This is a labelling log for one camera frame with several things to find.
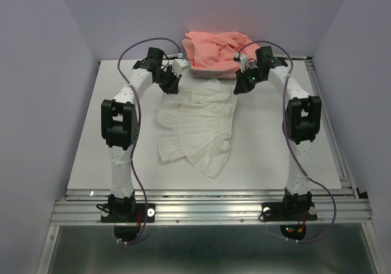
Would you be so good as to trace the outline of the white pleated skirt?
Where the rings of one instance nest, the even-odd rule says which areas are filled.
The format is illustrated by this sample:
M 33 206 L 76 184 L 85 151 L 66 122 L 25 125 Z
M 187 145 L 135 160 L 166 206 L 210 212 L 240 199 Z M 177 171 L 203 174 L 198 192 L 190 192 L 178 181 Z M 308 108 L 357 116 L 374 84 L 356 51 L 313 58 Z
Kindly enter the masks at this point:
M 216 178 L 230 155 L 236 103 L 233 88 L 216 79 L 164 95 L 156 118 L 162 128 L 158 136 L 162 162 L 185 158 L 203 175 Z

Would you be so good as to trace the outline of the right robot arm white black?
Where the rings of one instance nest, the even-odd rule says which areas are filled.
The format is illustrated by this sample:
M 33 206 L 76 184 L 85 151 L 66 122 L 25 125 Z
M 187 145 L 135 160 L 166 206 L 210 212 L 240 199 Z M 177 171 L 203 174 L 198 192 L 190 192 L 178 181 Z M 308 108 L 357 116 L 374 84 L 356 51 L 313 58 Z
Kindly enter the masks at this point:
M 291 57 L 288 61 L 275 57 L 270 46 L 258 48 L 255 55 L 253 62 L 240 51 L 234 54 L 233 60 L 239 63 L 234 94 L 249 93 L 257 84 L 269 82 L 282 97 L 282 130 L 290 158 L 281 212 L 284 217 L 295 219 L 312 206 L 310 178 L 305 167 L 312 143 L 320 131 L 322 102 L 292 77 Z

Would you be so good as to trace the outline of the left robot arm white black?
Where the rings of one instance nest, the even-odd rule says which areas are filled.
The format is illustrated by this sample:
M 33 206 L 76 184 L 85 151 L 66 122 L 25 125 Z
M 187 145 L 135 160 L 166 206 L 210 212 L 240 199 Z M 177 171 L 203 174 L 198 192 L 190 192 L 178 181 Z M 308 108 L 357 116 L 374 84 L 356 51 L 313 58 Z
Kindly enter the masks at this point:
M 115 215 L 128 222 L 136 214 L 135 205 L 130 203 L 134 200 L 131 162 L 141 127 L 140 99 L 153 84 L 165 94 L 177 94 L 181 73 L 188 62 L 182 52 L 171 57 L 159 48 L 150 47 L 147 56 L 136 61 L 127 76 L 120 67 L 124 56 L 117 62 L 117 71 L 126 85 L 113 99 L 101 103 L 101 136 L 111 157 L 112 186 L 108 202 L 117 203 Z

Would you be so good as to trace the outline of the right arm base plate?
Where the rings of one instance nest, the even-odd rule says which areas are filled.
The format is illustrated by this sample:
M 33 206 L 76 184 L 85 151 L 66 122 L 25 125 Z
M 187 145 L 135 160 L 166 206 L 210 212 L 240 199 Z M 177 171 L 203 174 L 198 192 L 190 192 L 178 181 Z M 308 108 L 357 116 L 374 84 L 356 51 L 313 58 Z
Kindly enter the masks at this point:
M 258 218 L 265 223 L 280 222 L 284 238 L 300 243 L 307 234 L 307 223 L 317 221 L 318 215 L 313 203 L 309 206 L 287 205 L 281 202 L 264 202 Z

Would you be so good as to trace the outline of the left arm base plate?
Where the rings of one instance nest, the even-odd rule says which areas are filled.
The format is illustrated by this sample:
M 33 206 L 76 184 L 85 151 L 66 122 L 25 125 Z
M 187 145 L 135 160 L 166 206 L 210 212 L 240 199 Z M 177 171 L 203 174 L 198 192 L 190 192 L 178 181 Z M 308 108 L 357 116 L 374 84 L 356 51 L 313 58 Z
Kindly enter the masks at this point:
M 119 212 L 110 209 L 107 203 L 95 207 L 101 212 L 100 222 L 113 223 L 116 242 L 125 246 L 138 243 L 146 224 L 155 222 L 155 203 L 136 203 L 132 209 Z

